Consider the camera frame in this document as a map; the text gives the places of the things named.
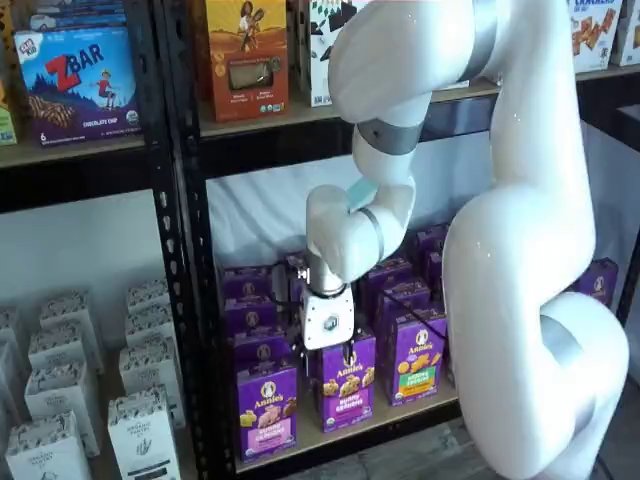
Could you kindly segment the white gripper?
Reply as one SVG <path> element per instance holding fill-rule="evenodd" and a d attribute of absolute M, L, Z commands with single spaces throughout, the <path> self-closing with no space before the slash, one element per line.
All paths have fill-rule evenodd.
<path fill-rule="evenodd" d="M 351 339 L 355 325 L 355 306 L 350 289 L 344 289 L 332 298 L 323 298 L 310 290 L 303 291 L 300 320 L 304 346 L 297 346 L 301 360 L 308 358 L 307 350 L 318 350 L 342 344 L 342 358 L 345 365 L 353 365 L 354 343 Z"/>

